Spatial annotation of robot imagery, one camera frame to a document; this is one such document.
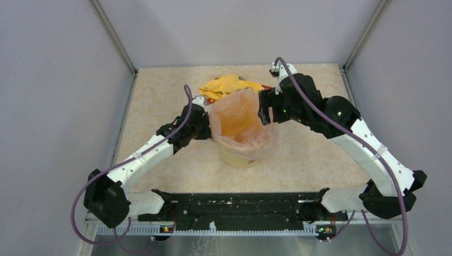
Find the translucent pink plastic bag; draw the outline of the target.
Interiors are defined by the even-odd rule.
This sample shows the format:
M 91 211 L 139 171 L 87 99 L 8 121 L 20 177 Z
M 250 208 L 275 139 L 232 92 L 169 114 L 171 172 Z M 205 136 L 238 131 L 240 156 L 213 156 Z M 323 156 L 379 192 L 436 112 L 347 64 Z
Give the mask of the translucent pink plastic bag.
M 279 133 L 274 124 L 263 124 L 259 110 L 259 97 L 250 89 L 236 91 L 213 103 L 209 113 L 213 140 L 232 154 L 264 159 L 275 149 Z

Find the yellow printed wrapper bag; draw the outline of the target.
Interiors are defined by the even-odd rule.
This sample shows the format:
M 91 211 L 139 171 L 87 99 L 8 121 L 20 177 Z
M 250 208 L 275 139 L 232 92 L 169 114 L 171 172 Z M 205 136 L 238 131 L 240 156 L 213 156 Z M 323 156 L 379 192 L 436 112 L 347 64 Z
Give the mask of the yellow printed wrapper bag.
M 224 74 L 210 80 L 199 88 L 200 95 L 203 95 L 208 104 L 215 103 L 220 99 L 236 91 L 250 89 L 255 93 L 272 87 L 261 83 L 251 82 L 236 74 Z

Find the yellow trash bin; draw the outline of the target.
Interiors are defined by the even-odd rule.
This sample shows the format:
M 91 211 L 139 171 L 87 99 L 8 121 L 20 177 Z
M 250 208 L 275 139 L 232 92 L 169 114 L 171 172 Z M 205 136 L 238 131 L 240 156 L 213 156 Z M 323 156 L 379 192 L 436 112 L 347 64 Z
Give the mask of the yellow trash bin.
M 218 144 L 217 149 L 225 163 L 242 169 L 252 167 L 266 156 L 266 152 L 257 145 Z

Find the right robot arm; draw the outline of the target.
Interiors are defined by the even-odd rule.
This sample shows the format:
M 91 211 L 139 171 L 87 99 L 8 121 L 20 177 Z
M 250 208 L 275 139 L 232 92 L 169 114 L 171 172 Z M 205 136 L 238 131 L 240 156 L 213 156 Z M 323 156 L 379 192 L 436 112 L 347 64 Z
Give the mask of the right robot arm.
M 301 73 L 259 92 L 258 115 L 264 125 L 293 120 L 341 147 L 369 175 L 363 185 L 324 188 L 312 212 L 320 220 L 339 211 L 365 211 L 382 219 L 406 215 L 426 174 L 402 165 L 371 133 L 360 112 L 342 96 L 325 98 L 313 78 Z

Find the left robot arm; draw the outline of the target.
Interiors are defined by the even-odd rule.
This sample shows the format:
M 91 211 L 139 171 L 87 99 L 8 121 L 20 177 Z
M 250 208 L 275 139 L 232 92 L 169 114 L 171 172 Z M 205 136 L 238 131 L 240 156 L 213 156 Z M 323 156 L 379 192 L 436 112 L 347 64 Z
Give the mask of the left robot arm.
M 132 193 L 131 189 L 159 162 L 176 154 L 191 140 L 211 137 L 205 105 L 186 105 L 175 121 L 161 126 L 145 145 L 108 173 L 94 170 L 88 177 L 83 204 L 104 225 L 115 228 L 127 218 L 152 214 L 157 220 L 170 216 L 167 198 L 157 192 Z

